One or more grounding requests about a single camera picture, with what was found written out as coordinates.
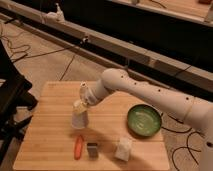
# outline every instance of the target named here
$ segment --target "floor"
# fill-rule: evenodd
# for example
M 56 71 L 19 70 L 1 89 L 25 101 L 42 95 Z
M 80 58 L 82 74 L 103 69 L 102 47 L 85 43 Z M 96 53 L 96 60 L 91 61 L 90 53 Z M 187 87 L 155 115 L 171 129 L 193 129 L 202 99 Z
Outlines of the floor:
M 12 42 L 13 46 L 20 46 L 23 44 L 30 45 L 30 50 L 28 50 L 28 55 L 37 55 L 46 52 L 55 51 L 61 49 L 60 47 L 50 41 L 38 37 L 33 33 L 24 30 L 22 27 L 17 27 L 13 24 L 3 24 L 3 35 L 7 36 Z M 11 54 L 10 50 L 7 48 L 6 42 L 3 40 L 5 48 L 8 53 Z M 46 81 L 56 81 L 59 80 L 64 73 L 68 63 L 72 60 L 75 52 L 72 51 L 62 51 L 54 53 L 51 55 L 45 55 L 37 58 L 26 59 L 18 61 L 15 65 L 18 70 L 23 73 L 26 78 L 33 83 L 33 88 L 31 93 L 39 99 L 41 90 Z M 13 59 L 19 57 L 21 54 L 13 56 Z M 106 67 L 90 61 L 84 56 L 76 55 L 72 64 L 70 65 L 63 81 L 68 80 L 97 80 Z M 163 125 L 167 128 L 183 131 L 188 129 L 188 126 L 181 125 L 166 114 L 163 116 Z M 188 134 L 176 134 L 166 130 L 163 130 L 163 135 L 165 138 L 165 145 L 168 151 L 168 156 L 171 165 L 171 171 L 175 171 L 174 165 L 172 163 L 172 151 L 174 149 L 186 145 L 186 137 Z M 18 152 L 21 142 L 13 140 L 8 153 L 0 167 L 0 171 L 12 171 L 12 165 L 15 160 L 16 154 Z M 202 138 L 199 135 L 192 135 L 190 138 L 190 146 L 196 149 L 200 149 L 202 145 Z M 199 159 L 199 153 L 193 153 L 196 158 Z M 175 154 L 175 163 L 181 171 L 193 171 L 197 169 L 196 163 L 190 157 L 186 149 L 177 151 Z

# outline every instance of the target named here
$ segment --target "black object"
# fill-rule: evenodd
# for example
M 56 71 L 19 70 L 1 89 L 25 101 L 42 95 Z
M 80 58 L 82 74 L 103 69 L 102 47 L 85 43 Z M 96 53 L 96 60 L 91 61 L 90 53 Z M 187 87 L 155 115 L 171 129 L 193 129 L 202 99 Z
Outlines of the black object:
M 87 151 L 90 158 L 98 157 L 98 144 L 97 143 L 87 143 Z
M 24 135 L 21 129 L 31 120 L 29 117 L 21 122 L 15 122 L 13 116 L 16 114 L 16 107 L 26 106 L 31 110 L 37 104 L 35 97 L 28 93 L 32 84 L 15 68 L 1 41 L 0 79 L 5 80 L 0 86 L 0 139 L 3 140 L 0 148 L 1 165 L 13 137 L 22 140 Z

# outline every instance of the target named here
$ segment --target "white cup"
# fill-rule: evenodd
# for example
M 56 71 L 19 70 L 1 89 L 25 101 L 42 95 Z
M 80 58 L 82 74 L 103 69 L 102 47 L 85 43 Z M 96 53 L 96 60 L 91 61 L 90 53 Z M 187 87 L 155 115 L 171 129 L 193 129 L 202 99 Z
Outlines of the white cup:
M 72 127 L 75 129 L 86 128 L 89 123 L 87 108 L 83 105 L 81 100 L 77 100 L 73 104 L 72 113 Z

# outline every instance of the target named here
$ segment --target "small gray object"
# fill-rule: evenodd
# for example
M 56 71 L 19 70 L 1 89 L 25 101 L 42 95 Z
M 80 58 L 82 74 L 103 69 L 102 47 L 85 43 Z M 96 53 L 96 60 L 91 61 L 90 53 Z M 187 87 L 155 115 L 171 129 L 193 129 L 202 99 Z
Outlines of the small gray object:
M 87 143 L 87 151 L 89 157 L 97 158 L 98 157 L 98 144 L 97 143 Z

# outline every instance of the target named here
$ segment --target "table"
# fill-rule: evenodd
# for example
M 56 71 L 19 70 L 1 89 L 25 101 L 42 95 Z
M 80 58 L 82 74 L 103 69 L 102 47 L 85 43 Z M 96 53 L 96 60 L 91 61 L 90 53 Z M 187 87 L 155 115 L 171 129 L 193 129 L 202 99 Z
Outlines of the table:
M 161 132 L 147 139 L 133 136 L 126 126 L 126 114 L 141 100 L 116 92 L 88 111 L 90 123 L 84 130 L 71 127 L 72 103 L 79 98 L 80 82 L 47 82 L 14 163 L 15 171 L 77 170 L 169 170 Z M 74 142 L 85 139 L 82 157 L 74 160 Z M 114 158 L 119 138 L 133 140 L 130 160 Z M 91 160 L 86 142 L 98 142 L 99 157 Z

